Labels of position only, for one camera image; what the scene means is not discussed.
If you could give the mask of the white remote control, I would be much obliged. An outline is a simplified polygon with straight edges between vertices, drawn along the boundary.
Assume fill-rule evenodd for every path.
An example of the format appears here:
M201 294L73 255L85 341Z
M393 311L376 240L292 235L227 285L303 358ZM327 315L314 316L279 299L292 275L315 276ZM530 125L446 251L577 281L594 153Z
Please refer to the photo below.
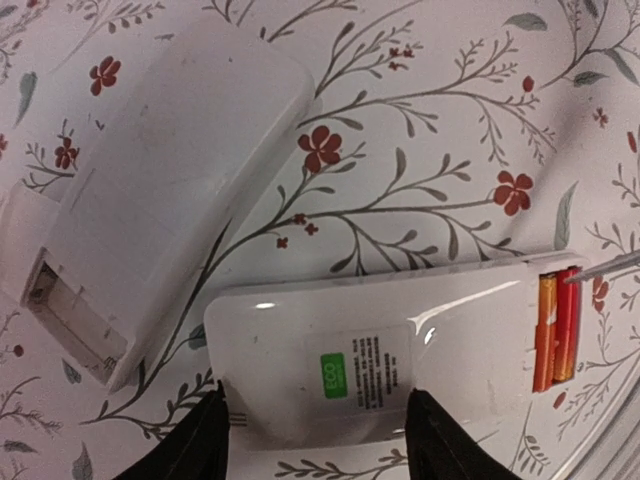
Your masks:
M314 96L298 61L203 20L150 65L54 210L21 292L49 333L118 390L213 242L286 160Z

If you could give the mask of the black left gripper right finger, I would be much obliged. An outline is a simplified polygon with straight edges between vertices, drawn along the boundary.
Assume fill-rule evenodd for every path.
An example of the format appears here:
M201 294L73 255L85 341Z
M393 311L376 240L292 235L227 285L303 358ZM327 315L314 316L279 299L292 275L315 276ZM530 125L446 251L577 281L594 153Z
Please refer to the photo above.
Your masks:
M427 391L414 389L406 411L411 480L508 480L510 471L487 452Z

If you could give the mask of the yellow handled screwdriver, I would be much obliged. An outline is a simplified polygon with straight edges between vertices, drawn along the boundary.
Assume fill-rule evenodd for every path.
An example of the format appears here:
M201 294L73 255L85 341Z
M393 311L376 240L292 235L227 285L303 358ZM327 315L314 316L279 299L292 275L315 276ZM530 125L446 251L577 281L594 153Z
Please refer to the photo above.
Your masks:
M608 260L599 265L581 271L576 275L565 280L566 284L581 283L598 276L607 275L620 270L628 269L640 261L640 253L634 251L628 254L620 255L612 260Z

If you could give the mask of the floral patterned table mat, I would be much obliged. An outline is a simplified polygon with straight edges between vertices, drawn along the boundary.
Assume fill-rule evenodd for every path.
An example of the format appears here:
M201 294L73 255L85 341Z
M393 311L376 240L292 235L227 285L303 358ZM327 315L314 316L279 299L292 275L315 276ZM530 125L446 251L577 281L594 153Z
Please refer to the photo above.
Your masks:
M409 270L546 251L594 264L639 251L639 1L1 1L1 180L61 194L57 149L89 148L152 54L189 20L229 18L292 52L347 158L320 177L296 147L207 287ZM120 61L94 96L90 67ZM550 478L639 378L639 266L585 285L586 351L567 393L485 439L525 478ZM157 443L205 388L180 298L166 358L137 394L108 396L35 320L1 300L1 479L107 479Z

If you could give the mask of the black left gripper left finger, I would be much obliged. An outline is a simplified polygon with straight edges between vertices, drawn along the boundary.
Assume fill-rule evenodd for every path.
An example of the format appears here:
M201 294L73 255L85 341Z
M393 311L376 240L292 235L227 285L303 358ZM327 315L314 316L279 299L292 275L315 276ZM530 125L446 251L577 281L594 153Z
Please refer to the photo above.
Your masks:
M151 452L117 480L225 480L230 417L221 382Z

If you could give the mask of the white remote with green logo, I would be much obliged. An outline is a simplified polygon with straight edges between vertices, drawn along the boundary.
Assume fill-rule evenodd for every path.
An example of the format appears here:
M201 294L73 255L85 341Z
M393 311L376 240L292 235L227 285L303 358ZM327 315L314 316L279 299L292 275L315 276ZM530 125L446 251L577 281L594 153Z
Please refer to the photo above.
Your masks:
M203 324L236 435L255 450L391 440L415 389L461 425L498 423L542 373L541 281L585 265L560 251L223 290Z

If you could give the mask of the white battery cover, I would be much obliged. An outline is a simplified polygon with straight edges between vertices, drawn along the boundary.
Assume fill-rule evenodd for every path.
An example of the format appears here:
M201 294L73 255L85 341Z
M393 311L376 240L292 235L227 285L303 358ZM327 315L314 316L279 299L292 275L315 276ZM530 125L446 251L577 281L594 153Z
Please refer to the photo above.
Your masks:
M1 197L1 291L22 302L59 203L16 183Z

